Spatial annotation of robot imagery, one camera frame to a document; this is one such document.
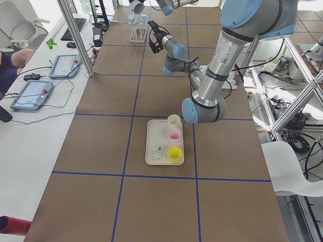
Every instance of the pink cup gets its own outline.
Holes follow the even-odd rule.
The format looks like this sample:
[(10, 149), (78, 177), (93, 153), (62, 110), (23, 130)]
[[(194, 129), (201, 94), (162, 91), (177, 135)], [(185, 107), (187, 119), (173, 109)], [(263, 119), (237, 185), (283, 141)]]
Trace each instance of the pink cup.
[(182, 132), (179, 129), (170, 129), (168, 131), (169, 142), (172, 144), (177, 144), (182, 137)]

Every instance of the keyboard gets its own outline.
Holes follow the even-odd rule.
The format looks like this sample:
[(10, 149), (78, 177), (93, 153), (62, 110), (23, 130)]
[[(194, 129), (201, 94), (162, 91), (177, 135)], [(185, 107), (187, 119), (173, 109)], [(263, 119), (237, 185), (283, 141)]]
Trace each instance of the keyboard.
[[(86, 22), (86, 19), (83, 19), (83, 18), (75, 18), (75, 22), (76, 22), (76, 25), (77, 25), (79, 31), (81, 32), (81, 29), (83, 28), (83, 26), (84, 26), (84, 24)], [(73, 41), (72, 34), (71, 34), (69, 28), (67, 28), (67, 30), (65, 31), (64, 35), (61, 37), (61, 40)]]

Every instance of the brown table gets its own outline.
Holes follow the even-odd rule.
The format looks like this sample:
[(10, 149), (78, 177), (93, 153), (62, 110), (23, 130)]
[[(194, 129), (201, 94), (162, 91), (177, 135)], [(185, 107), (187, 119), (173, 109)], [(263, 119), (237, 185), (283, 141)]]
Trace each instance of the brown table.
[[(218, 8), (144, 12), (208, 64)], [(162, 73), (165, 50), (129, 42), (130, 13), (117, 9), (25, 242), (288, 241), (243, 86), (222, 121), (183, 121), (182, 165), (145, 163), (147, 122), (181, 116), (191, 89)]]

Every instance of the computer mouse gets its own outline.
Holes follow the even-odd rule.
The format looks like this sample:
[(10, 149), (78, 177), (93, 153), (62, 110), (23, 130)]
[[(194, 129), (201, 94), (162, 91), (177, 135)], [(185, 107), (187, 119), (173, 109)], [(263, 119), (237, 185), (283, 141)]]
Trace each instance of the computer mouse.
[(74, 42), (67, 42), (66, 47), (67, 48), (73, 48), (73, 49), (75, 49), (76, 48), (76, 44)]

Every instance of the chair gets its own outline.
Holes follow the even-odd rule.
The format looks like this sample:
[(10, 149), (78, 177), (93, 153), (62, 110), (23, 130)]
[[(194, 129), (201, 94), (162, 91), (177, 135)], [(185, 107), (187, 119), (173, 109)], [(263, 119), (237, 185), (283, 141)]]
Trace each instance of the chair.
[[(49, 23), (47, 20), (36, 18), (32, 23), (27, 21), (15, 4), (11, 1), (0, 3), (0, 31), (7, 36), (11, 46), (10, 48), (29, 48), (36, 51), (44, 41), (48, 32), (38, 22)], [(36, 33), (36, 28), (42, 29), (45, 33), (39, 34), (30, 41)]]
[(283, 141), (262, 144), (276, 196), (323, 197), (323, 180), (305, 179), (292, 147)]

